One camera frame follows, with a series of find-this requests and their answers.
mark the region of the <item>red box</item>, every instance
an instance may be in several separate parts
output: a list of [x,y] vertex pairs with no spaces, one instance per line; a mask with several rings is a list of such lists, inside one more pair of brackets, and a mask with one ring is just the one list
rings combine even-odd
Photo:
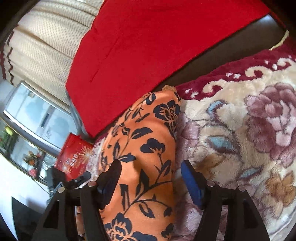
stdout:
[[80,139],[79,136],[69,134],[56,162],[56,168],[66,174],[67,181],[85,172],[89,157],[92,155],[92,148],[92,144]]

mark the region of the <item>pillow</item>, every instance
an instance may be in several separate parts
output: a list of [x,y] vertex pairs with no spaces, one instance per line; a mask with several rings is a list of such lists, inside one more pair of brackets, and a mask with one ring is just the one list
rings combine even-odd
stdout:
[[175,88],[147,93],[113,124],[100,145],[98,172],[114,159],[122,173],[101,217],[111,240],[161,241],[174,222],[172,174],[180,97]]

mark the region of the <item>pink flower pattern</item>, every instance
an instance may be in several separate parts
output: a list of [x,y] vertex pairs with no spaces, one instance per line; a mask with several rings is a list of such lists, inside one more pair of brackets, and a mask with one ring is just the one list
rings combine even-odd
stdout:
[[181,112],[177,122],[177,145],[176,164],[180,167],[181,162],[190,159],[188,148],[194,148],[199,143],[200,128],[195,121],[190,120],[185,113]]
[[248,137],[255,148],[288,167],[296,157],[296,95],[290,84],[267,86],[245,98]]

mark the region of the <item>fuzzy blanket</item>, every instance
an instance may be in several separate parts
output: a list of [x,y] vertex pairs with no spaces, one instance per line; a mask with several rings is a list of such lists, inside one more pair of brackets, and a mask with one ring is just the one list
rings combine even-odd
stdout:
[[[296,45],[227,63],[177,87],[176,220],[171,240],[191,241],[202,211],[193,205],[181,177],[189,159],[208,180],[222,187],[246,187],[271,240],[284,240],[296,209]],[[87,170],[95,180],[104,138],[95,144]],[[217,240],[223,240],[223,207]]]

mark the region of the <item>red cushion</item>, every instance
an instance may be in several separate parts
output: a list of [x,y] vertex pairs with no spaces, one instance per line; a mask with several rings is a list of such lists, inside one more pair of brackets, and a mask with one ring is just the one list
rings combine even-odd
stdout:
[[269,9],[259,0],[106,0],[66,84],[95,136],[143,93]]

